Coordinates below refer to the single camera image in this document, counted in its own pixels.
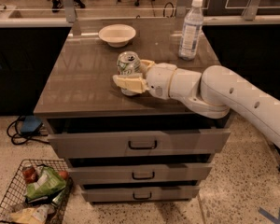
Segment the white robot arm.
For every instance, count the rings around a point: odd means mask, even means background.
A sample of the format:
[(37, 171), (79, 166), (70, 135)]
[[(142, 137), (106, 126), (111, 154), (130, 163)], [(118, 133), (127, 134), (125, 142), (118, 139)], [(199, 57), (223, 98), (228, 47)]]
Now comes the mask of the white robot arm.
[(114, 75), (113, 80), (128, 91), (175, 99), (210, 119), (221, 119), (234, 110), (280, 148), (280, 101), (229, 68), (212, 65), (200, 73), (151, 63), (144, 73)]

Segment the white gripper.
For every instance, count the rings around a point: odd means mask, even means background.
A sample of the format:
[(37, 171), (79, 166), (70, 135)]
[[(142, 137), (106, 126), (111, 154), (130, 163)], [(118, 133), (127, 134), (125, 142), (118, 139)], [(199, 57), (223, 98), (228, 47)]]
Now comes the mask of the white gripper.
[(113, 81), (123, 94), (140, 94), (148, 90), (153, 97), (168, 100), (171, 79), (177, 66), (168, 63), (154, 64), (151, 60), (140, 61), (140, 70), (147, 74), (147, 80), (141, 73), (135, 73), (114, 75)]

